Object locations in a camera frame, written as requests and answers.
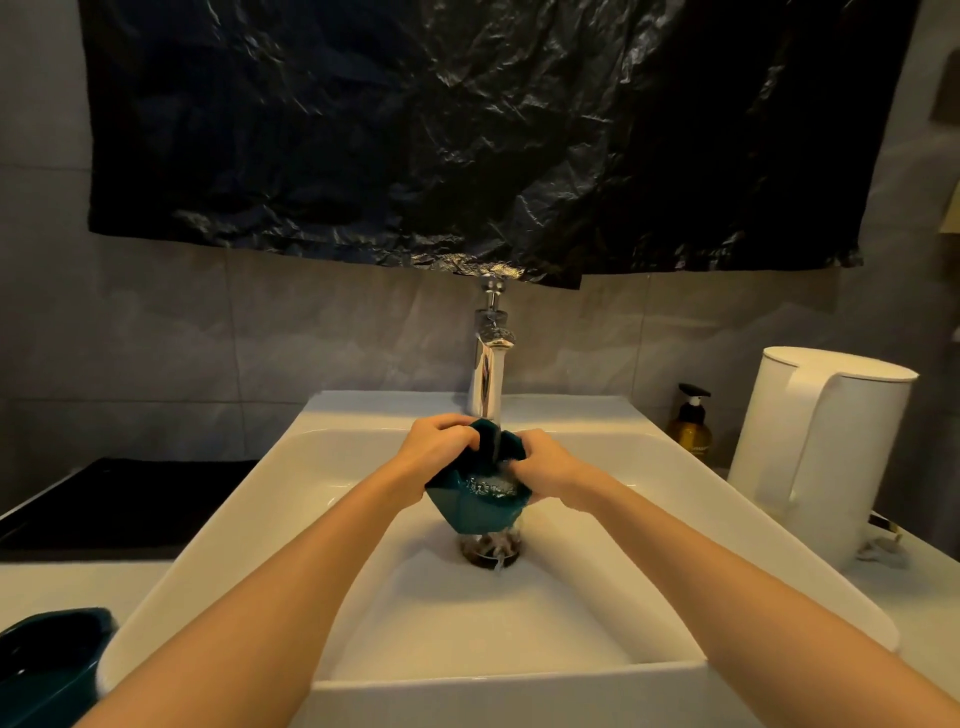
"sink basin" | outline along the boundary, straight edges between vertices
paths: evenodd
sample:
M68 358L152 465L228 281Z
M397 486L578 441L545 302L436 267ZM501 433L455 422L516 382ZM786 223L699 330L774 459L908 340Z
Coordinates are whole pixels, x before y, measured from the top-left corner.
M100 663L100 692L391 457L413 419L456 408L446 394L311 400L120 629ZM553 431L575 455L898 646L873 603L626 401L506 398L504 426ZM494 573L463 558L428 498L402 512L348 593L295 725L717 725L732 694L711 685L683 623L600 525L555 500L526 509L518 525L526 550ZM725 720L755 724L742 711Z

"hand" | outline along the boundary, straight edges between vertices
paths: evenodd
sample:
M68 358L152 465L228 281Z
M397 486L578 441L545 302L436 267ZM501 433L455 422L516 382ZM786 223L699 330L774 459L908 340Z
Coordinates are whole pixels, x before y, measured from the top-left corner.
M558 497L568 508L588 509L588 484L593 467L578 460L541 429L518 432L527 453L525 460L513 460L511 473L531 491L536 502L545 497Z
M469 426L474 420L467 415L449 414L424 417L413 423L387 466L397 467L403 473L401 507L418 502L427 481L452 463L464 448L480 449L480 433Z

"teal bowl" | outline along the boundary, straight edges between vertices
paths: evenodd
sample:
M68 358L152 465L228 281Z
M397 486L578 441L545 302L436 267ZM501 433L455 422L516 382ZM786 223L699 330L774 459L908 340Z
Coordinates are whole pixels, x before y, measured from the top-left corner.
M500 433L500 452L493 462L493 448L499 430L489 420L471 425L480 433L480 449L466 448L457 459L426 484L426 493L453 530L463 535L502 531L514 524L530 500L531 492L522 483L516 491L503 493L485 488L485 479L500 475L499 463L523 460L527 454L513 432Z
M0 728L69 728L97 702L116 624L106 609L27 617L0 632Z

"black plastic sheet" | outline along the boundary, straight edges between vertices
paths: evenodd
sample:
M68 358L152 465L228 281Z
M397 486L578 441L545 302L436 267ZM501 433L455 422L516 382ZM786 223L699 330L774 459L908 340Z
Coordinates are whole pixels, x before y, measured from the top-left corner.
M576 287L858 263L919 0L80 0L92 231Z

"soap bottle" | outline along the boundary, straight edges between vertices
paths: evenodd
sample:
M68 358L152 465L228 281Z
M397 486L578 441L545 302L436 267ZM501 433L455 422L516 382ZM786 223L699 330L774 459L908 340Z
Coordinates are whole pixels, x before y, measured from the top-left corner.
M688 399L681 406L676 419L666 426L666 433L680 443L680 447L703 460L713 442L713 434L709 427L704 425L707 410L700 404L700 400L709 397L710 392L693 384L681 384L680 391Z

